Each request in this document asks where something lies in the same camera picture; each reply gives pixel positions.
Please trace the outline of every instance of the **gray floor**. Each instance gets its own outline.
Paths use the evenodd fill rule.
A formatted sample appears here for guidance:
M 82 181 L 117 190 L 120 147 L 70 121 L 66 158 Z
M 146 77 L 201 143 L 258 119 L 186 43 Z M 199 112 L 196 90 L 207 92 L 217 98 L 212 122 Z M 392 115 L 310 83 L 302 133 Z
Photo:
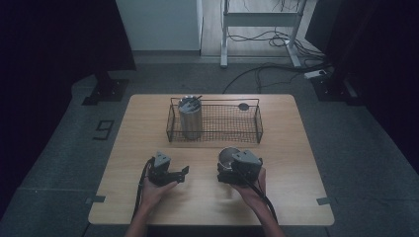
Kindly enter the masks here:
M 220 69 L 216 58 L 137 58 L 137 72 L 111 74 L 129 79 L 123 100 L 90 107 L 81 104 L 95 78 L 79 81 L 59 127 L 17 189 L 0 236 L 82 236 L 90 198 L 100 184 L 131 95 L 219 94 L 238 74 L 262 62 L 236 59 Z M 270 69 L 261 75 L 267 85 L 287 82 L 295 73 Z M 254 74 L 239 79 L 227 93 L 256 93 Z M 295 97 L 336 219 L 332 226 L 284 226 L 288 236 L 419 236 L 419 177 L 365 107 L 319 102 L 302 75 L 262 93 Z M 109 139 L 93 139 L 104 135 L 96 128 L 107 119 L 115 121 Z M 125 231 L 126 225 L 90 225 L 85 236 L 123 236 Z

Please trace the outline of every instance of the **metal wire basket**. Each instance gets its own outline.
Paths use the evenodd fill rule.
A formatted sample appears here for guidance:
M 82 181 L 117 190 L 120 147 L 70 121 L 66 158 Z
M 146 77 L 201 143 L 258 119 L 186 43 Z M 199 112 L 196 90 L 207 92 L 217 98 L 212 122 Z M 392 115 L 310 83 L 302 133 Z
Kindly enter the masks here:
M 259 99 L 201 100 L 203 130 L 192 131 L 200 134 L 196 139 L 187 138 L 182 129 L 179 100 L 171 98 L 166 127 L 169 142 L 261 142 L 263 126 Z

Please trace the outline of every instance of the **white wall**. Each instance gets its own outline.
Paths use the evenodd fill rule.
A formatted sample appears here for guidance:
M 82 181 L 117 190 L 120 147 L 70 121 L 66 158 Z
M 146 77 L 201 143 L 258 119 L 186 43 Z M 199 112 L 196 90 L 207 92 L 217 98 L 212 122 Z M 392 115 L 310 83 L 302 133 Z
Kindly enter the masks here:
M 200 50 L 202 0 L 117 0 L 131 50 Z

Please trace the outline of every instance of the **cylindrical container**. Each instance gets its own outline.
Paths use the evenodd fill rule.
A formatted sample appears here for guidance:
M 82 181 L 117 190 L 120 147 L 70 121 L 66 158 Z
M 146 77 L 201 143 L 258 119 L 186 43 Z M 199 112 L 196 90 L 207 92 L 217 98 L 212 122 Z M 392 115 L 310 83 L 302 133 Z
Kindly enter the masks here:
M 224 171 L 231 170 L 231 163 L 234 161 L 233 154 L 239 153 L 240 150 L 235 147 L 225 147 L 219 152 L 218 163 Z
M 178 108 L 183 135 L 190 140 L 200 138 L 203 132 L 203 110 L 200 99 L 196 96 L 185 96 L 179 101 Z

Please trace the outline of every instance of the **cable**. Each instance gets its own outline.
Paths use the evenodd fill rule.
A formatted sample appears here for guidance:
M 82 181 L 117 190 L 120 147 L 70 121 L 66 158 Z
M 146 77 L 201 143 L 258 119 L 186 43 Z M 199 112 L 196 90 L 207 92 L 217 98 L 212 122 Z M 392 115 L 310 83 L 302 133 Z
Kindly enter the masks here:
M 87 221 L 87 226 L 84 228 L 83 234 L 81 235 L 82 237 L 86 236 L 87 229 L 89 229 L 89 227 L 90 227 L 90 222 Z
M 331 64 L 329 62 L 327 62 L 327 61 L 326 62 L 319 63 L 319 64 L 314 65 L 314 66 L 305 67 L 305 68 L 295 68 L 295 67 L 291 67 L 291 66 L 284 66 L 282 64 L 277 64 L 277 63 L 265 63 L 262 66 L 251 68 L 251 69 L 248 69 L 248 70 L 240 73 L 233 80 L 231 80 L 230 83 L 228 83 L 228 85 L 222 91 L 222 94 L 225 94 L 225 92 L 227 91 L 227 89 L 235 81 L 237 81 L 241 76 L 243 76 L 243 75 L 245 75 L 245 74 L 247 74 L 249 72 L 252 72 L 252 71 L 257 71 L 257 70 L 265 69 L 265 68 L 278 68 L 278 69 L 288 70 L 288 71 L 291 71 L 291 72 L 305 73 L 305 72 L 310 72 L 310 71 L 315 71 L 315 70 L 320 70 L 320 69 L 323 69 L 323 68 L 327 68 L 329 66 L 331 66 Z
M 230 0 L 224 0 L 224 1 L 227 1 L 226 4 L 227 4 L 227 12 L 228 12 L 229 11 L 229 6 L 230 6 Z M 297 11 L 300 0 L 296 0 L 296 4 L 293 7 L 291 7 L 292 1 L 293 0 L 290 1 L 288 10 L 290 11 L 291 9 L 296 8 L 296 11 Z M 281 2 L 281 12 L 284 11 L 285 4 L 286 4 L 285 0 L 279 0 L 278 3 L 275 5 L 275 7 L 272 9 L 272 11 L 274 11 L 274 9 L 280 4 L 280 2 Z M 220 14 L 223 15 L 224 13 L 223 13 L 223 10 L 222 10 L 222 3 L 225 4 L 225 2 L 220 1 L 219 3 L 220 3 L 219 4 L 219 11 L 220 11 Z M 249 11 L 249 9 L 246 6 L 245 0 L 243 0 L 243 5 Z M 223 29 L 222 17 L 220 18 L 220 24 L 221 24 L 221 30 L 222 30 Z M 252 38 L 232 35 L 229 31 L 229 28 L 227 28 L 226 30 L 227 30 L 227 36 L 233 41 L 247 41 L 247 40 L 264 41 L 264 40 L 267 40 L 269 42 L 270 46 L 283 47 L 283 46 L 287 46 L 285 40 L 290 40 L 290 35 L 277 31 L 277 27 L 275 27 L 273 31 L 267 31 L 267 32 L 264 32 L 264 33 L 260 34 L 259 36 L 252 37 Z M 269 34 L 269 33 L 273 33 L 274 35 L 271 38 L 259 39 L 260 37 L 262 37 L 266 34 Z M 308 57 L 314 57 L 314 58 L 318 58 L 318 59 L 323 59 L 324 54 L 321 51 L 316 51 L 316 50 L 306 48 L 302 45 L 303 42 L 308 43 L 308 42 L 305 42 L 305 41 L 300 41 L 298 39 L 294 39 L 294 45 L 295 45 L 297 51 L 301 55 L 308 56 Z
M 278 6 L 278 4 L 280 4 L 281 0 L 278 0 L 278 3 L 272 8 L 271 12 L 274 12 L 275 8 Z
M 257 90 L 257 92 L 258 92 L 258 94 L 262 94 L 262 88 L 265 88 L 265 87 L 270 87 L 270 86 L 274 86 L 274 85 L 280 85 L 280 84 L 290 84 L 291 82 L 292 82 L 292 80 L 296 77 L 296 76 L 298 76 L 298 75 L 300 75 L 301 74 L 301 72 L 298 72 L 297 74 L 295 74 L 294 76 L 292 76 L 288 81 L 285 81 L 285 82 L 274 82 L 274 83 L 271 83 L 271 84 L 268 84 L 268 85 L 263 85 L 262 86 L 262 82 L 261 82 L 261 79 L 260 79 L 260 77 L 258 78 L 258 82 L 259 83 L 257 83 L 257 87 L 256 87 L 256 90 Z
M 250 183 L 246 179 L 246 177 L 244 177 L 244 175 L 241 173 L 240 170 L 236 170 L 236 171 L 240 175 L 240 177 L 244 180 L 244 182 L 246 182 L 246 184 L 267 204 L 268 208 L 271 210 L 272 216 L 274 217 L 275 221 L 278 223 L 278 218 L 277 218 L 277 214 L 275 213 L 274 206 L 272 205 L 268 197 L 266 197 L 265 193 L 263 193 L 262 189 L 259 190 L 258 188 L 255 187 L 255 185 Z
M 246 0 L 243 0 L 243 5 L 244 5 L 244 8 L 246 8 L 246 10 L 248 11 L 248 12 L 250 12 L 250 10 L 247 8 L 247 6 L 246 6 Z
M 141 178 L 139 178 L 138 182 L 138 190 L 136 191 L 136 199 L 135 199 L 135 208 L 133 209 L 132 219 L 135 217 L 136 212 L 138 211 L 139 202 L 141 200 L 141 192 L 142 186 L 144 185 L 145 173 L 147 172 L 148 165 L 151 164 L 154 158 L 151 158 L 145 163 L 144 168 L 142 169 Z

